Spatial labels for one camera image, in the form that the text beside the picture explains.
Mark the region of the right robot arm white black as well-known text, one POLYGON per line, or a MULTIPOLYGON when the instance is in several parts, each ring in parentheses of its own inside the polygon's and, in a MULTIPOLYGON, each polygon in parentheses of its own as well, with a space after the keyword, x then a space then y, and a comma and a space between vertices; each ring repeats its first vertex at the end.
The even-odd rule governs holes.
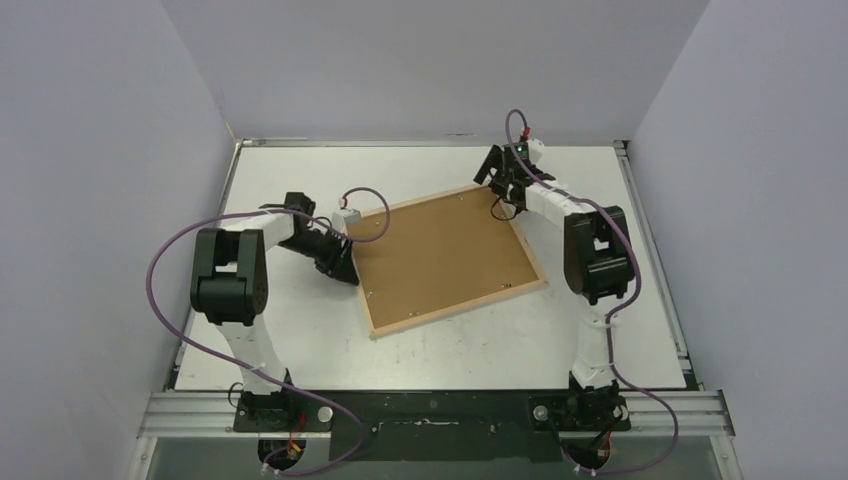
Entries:
POLYGON ((563 235, 563 275, 569 289, 585 301, 570 370, 572 386, 584 390, 567 398, 565 414, 575 427, 588 429, 605 415, 603 399, 588 389, 617 383, 608 342, 616 321, 604 319, 595 306, 603 298, 623 299, 638 278, 637 267, 624 211, 566 193, 564 185, 537 166, 542 153, 543 145, 535 139, 494 145, 473 181, 488 187, 515 214, 536 214, 563 235))

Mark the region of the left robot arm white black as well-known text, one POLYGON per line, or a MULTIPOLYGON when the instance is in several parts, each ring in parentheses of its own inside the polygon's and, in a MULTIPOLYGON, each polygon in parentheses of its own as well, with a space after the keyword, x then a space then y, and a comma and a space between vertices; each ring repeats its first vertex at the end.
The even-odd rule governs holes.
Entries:
POLYGON ((280 381, 290 376, 270 340, 262 314, 269 300, 267 251, 282 247, 314 261, 316 270, 340 282, 357 285, 352 242, 344 237, 347 224, 357 223, 356 210, 341 207, 325 224, 313 227, 307 219, 315 202, 302 192, 290 192, 285 202, 263 207, 263 213, 223 228, 203 228, 195 237, 190 302, 216 326, 232 357, 242 362, 244 395, 264 398, 259 416, 282 431, 297 420, 297 401, 283 393, 280 381))

